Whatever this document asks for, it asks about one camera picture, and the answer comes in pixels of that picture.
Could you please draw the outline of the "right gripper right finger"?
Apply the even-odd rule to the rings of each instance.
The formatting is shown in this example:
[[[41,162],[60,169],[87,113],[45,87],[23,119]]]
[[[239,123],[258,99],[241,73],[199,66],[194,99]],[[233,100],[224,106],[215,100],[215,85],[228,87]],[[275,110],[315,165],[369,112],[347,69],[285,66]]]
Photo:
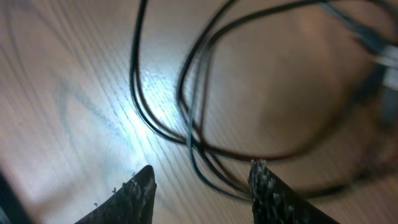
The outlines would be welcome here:
[[[335,224],[336,220],[296,194],[264,160],[251,162],[248,177],[254,224]]]

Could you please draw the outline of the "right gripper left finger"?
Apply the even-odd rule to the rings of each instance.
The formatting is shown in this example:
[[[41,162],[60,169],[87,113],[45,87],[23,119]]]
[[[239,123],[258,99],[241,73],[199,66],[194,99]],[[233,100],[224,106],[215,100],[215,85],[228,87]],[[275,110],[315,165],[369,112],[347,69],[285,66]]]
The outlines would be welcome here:
[[[153,167],[146,165],[77,224],[151,224],[156,188]]]

